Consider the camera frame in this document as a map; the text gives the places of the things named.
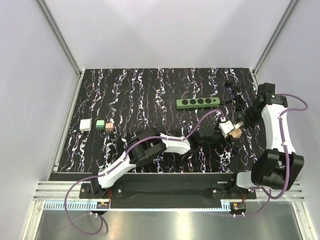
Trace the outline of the green charger plug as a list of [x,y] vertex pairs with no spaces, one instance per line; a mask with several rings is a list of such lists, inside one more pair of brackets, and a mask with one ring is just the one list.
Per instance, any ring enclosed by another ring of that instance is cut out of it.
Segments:
[[105,121],[103,119],[99,119],[96,121],[95,127],[97,130],[103,131],[103,130],[105,130],[105,125],[106,125]]

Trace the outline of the green power strip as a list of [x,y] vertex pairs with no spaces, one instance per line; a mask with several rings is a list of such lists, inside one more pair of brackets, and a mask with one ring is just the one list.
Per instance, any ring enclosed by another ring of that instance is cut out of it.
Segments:
[[218,97],[205,98],[184,98],[176,100],[176,108],[180,109],[201,109],[218,107],[221,101]]

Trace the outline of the pink charger plug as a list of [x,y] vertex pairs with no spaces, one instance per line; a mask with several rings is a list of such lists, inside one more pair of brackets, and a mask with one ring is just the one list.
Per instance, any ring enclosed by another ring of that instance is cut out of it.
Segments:
[[114,124],[113,124],[112,122],[107,122],[107,123],[105,124],[105,131],[106,131],[107,133],[113,133],[114,130],[115,130],[115,127],[114,127]]

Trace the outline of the white charger plug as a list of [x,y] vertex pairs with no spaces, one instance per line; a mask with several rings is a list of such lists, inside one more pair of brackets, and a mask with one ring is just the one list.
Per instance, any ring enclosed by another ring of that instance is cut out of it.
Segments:
[[237,130],[237,129],[241,129],[243,128],[245,125],[245,123],[243,121],[239,121],[237,122],[235,125],[234,125],[234,128]]
[[81,119],[79,123],[79,130],[84,132],[90,132],[92,128],[92,120],[91,119]]

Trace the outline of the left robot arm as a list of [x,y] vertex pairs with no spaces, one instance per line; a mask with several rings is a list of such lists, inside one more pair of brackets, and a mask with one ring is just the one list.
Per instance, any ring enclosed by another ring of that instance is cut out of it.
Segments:
[[185,155],[204,145],[225,148],[231,142],[231,136],[223,135],[218,128],[203,127],[187,136],[177,137],[165,135],[154,127],[132,138],[120,157],[90,180],[90,192],[97,198],[103,198],[108,189],[125,173],[135,167],[150,164],[163,153]]

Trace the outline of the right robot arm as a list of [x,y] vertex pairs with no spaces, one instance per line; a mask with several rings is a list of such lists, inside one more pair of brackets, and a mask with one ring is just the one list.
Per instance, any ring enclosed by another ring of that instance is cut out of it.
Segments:
[[250,171],[237,173],[235,181],[227,185],[230,197],[239,198],[245,189],[261,188],[265,191],[269,188],[280,191],[276,196],[267,193],[269,198],[276,200],[291,188],[305,163],[290,138],[287,113],[292,110],[288,107],[287,94],[277,94],[273,83],[258,86],[253,105],[243,112],[239,121],[243,128],[264,123],[266,150]]

